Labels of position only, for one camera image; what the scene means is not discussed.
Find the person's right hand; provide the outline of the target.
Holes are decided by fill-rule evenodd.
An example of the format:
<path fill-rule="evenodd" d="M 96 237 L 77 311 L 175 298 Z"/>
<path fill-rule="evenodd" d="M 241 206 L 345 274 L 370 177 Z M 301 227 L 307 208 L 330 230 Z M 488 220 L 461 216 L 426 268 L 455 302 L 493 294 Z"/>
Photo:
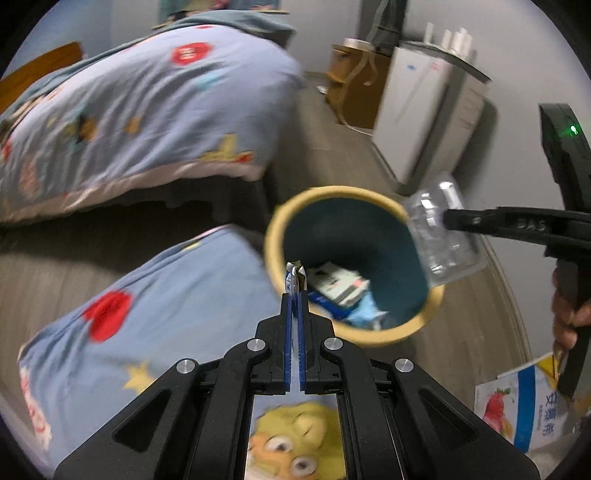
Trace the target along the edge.
<path fill-rule="evenodd" d="M 576 329 L 590 325 L 591 308 L 590 301 L 587 301 L 576 309 L 563 297 L 559 288 L 557 270 L 553 272 L 552 282 L 555 288 L 551 303 L 554 315 L 553 355 L 559 363 L 562 363 L 565 355 L 576 345 L 578 338 Z"/>

